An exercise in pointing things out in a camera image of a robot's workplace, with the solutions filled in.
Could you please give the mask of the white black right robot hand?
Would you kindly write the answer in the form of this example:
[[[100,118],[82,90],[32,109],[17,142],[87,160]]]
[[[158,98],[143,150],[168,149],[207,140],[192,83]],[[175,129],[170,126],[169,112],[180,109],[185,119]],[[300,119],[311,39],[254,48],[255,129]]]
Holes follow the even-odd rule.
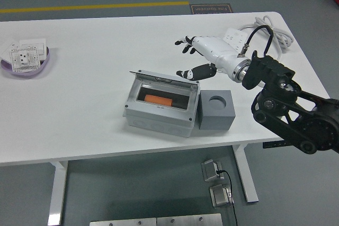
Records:
[[[176,72],[178,76],[191,81],[211,78],[220,70],[231,80],[240,83],[251,63],[245,57],[240,57],[234,48],[219,37],[185,37],[175,42],[176,45],[182,43],[186,44],[183,53],[197,52],[208,60],[207,64]]]

